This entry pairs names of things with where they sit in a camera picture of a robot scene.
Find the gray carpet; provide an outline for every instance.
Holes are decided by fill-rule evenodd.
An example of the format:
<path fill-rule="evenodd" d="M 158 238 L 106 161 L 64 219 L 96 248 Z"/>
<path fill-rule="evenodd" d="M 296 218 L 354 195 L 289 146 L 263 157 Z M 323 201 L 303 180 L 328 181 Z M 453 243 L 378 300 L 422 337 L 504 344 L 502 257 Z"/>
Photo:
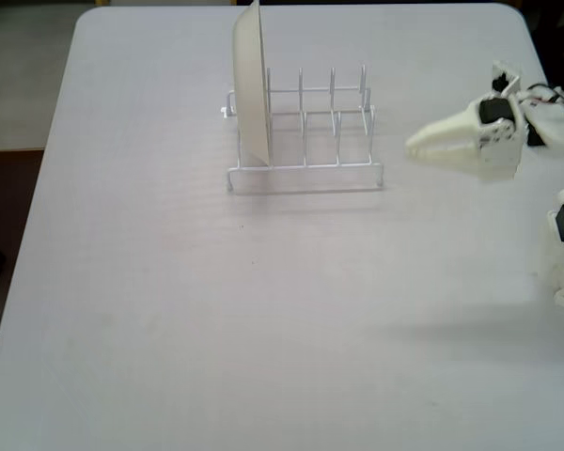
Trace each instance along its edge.
<path fill-rule="evenodd" d="M 46 145 L 73 27 L 90 8 L 0 8 L 0 150 Z"/>

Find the cable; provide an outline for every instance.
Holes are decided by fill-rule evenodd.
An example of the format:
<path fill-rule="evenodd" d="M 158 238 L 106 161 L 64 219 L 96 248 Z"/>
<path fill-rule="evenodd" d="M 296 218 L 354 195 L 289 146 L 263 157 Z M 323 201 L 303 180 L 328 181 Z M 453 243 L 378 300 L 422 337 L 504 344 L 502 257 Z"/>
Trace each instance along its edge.
<path fill-rule="evenodd" d="M 551 86 L 545 84 L 545 83 L 534 83 L 533 85 L 528 87 L 528 90 L 534 89 L 535 87 L 544 87 L 546 89 L 549 89 L 550 91 L 552 91 L 555 96 L 552 99 L 562 99 L 564 101 L 564 95 L 557 92 L 555 89 L 553 89 Z"/>

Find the dish rack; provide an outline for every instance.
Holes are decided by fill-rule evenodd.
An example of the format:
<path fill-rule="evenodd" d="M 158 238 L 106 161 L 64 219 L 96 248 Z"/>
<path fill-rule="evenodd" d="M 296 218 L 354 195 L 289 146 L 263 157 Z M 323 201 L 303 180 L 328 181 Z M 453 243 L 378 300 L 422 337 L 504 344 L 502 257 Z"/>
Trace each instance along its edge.
<path fill-rule="evenodd" d="M 242 137 L 237 133 L 237 164 L 227 171 L 227 188 L 236 194 L 283 194 L 283 193 L 316 193 L 316 192 L 351 192 L 378 191 L 383 187 L 383 165 L 375 161 L 372 155 L 374 126 L 376 123 L 376 109 L 370 104 L 371 89 L 367 86 L 367 68 L 362 66 L 357 86 L 337 86 L 336 70 L 330 69 L 330 82 L 326 87 L 305 87 L 303 83 L 303 69 L 299 69 L 298 86 L 296 88 L 273 88 L 271 84 L 272 71 L 266 71 L 267 112 L 270 117 L 269 165 L 252 165 L 246 155 L 243 155 Z M 338 107 L 335 97 L 340 92 L 354 92 L 359 100 L 356 108 Z M 307 97 L 314 93 L 328 93 L 325 109 L 308 109 Z M 272 94 L 296 96 L 296 109 L 293 111 L 273 111 Z M 224 117 L 235 117 L 234 91 L 229 91 L 226 106 L 222 108 Z M 311 163 L 311 153 L 315 151 L 310 146 L 312 134 L 311 122 L 315 117 L 329 116 L 329 126 L 336 146 L 336 160 L 326 163 Z M 275 148 L 275 122 L 281 117 L 296 117 L 299 127 L 297 130 L 302 161 L 293 164 L 276 163 L 278 152 L 288 152 L 288 148 Z M 364 140 L 360 147 L 365 146 L 365 158 L 354 155 L 347 158 L 343 149 L 343 119 L 360 117 L 363 124 Z"/>

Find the white plate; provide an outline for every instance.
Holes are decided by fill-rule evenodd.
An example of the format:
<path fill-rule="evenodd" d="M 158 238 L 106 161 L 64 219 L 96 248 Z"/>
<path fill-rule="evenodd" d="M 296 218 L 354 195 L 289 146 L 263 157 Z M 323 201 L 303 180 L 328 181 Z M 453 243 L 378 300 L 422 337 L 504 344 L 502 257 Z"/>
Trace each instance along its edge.
<path fill-rule="evenodd" d="M 270 119 L 267 113 L 259 0 L 245 9 L 234 24 L 232 59 L 243 156 L 251 155 L 258 159 L 258 163 L 269 164 Z"/>

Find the white table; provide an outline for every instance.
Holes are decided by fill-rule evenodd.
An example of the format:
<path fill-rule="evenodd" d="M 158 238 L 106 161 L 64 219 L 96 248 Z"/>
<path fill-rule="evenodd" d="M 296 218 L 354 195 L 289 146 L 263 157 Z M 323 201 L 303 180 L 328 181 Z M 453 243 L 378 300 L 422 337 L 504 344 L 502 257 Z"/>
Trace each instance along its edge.
<path fill-rule="evenodd" d="M 78 23 L 0 331 L 0 451 L 564 450 L 564 310 L 533 261 L 564 158 L 481 184 L 402 148 L 493 59 L 542 80 L 522 18 L 265 8 L 276 80 L 369 64 L 386 189 L 238 197 L 239 12 Z"/>

